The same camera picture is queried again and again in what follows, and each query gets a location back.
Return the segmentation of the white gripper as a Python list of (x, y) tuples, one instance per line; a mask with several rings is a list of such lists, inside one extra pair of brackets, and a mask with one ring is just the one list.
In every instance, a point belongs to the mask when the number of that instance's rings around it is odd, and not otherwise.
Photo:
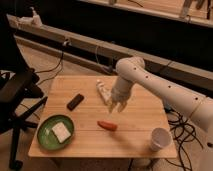
[(127, 101), (131, 96), (133, 83), (122, 77), (118, 77), (111, 90), (111, 98), (113, 102), (108, 104), (108, 111), (112, 113), (114, 108), (119, 103), (117, 111), (122, 112), (127, 106)]

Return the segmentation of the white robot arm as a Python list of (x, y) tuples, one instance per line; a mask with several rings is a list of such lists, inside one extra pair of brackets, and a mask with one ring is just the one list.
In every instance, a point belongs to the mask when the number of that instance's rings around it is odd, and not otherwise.
[(116, 105), (122, 111), (131, 96), (133, 85), (139, 84), (204, 130), (207, 146), (213, 148), (213, 99), (153, 75), (144, 67), (141, 57), (123, 58), (117, 62), (118, 77), (111, 90), (109, 111)]

